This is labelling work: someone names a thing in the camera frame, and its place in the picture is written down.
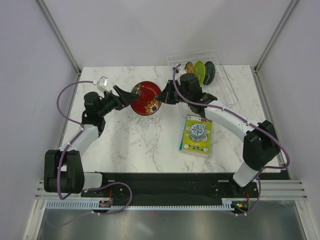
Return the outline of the red floral plate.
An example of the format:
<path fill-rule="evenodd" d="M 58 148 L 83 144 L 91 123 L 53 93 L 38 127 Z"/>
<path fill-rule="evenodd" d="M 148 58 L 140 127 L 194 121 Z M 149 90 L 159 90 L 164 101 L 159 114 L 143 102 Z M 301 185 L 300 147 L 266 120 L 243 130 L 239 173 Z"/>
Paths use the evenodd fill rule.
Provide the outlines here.
<path fill-rule="evenodd" d="M 161 93 L 161 89 L 154 82 L 141 81 L 132 88 L 131 93 L 139 95 L 130 106 L 140 116 L 153 115 L 162 105 L 160 100 L 156 100 L 156 97 Z"/>

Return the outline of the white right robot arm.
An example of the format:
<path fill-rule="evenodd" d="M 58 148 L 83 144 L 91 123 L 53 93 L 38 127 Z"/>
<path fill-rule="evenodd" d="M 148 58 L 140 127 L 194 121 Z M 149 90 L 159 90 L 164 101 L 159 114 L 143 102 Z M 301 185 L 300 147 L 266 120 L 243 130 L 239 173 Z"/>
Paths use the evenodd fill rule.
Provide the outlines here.
<path fill-rule="evenodd" d="M 194 114 L 221 125 L 242 141 L 243 163 L 229 184 L 229 191 L 235 197 L 242 196 L 247 184 L 281 151 L 271 122 L 255 122 L 235 113 L 216 96 L 204 92 L 192 73 L 181 75 L 179 80 L 169 80 L 156 100 L 170 105 L 185 103 Z"/>

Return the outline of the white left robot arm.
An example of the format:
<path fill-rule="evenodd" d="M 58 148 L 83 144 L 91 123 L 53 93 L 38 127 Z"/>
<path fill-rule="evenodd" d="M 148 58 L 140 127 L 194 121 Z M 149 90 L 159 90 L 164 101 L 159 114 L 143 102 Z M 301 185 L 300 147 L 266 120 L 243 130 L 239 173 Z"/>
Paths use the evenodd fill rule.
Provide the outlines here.
<path fill-rule="evenodd" d="M 59 149 L 51 149 L 44 157 L 44 190 L 57 193 L 61 200 L 79 194 L 85 186 L 82 156 L 103 133 L 105 116 L 113 110 L 120 111 L 139 98 L 139 94 L 114 86 L 116 95 L 104 91 L 103 96 L 91 91 L 84 95 L 84 111 L 76 134 Z"/>

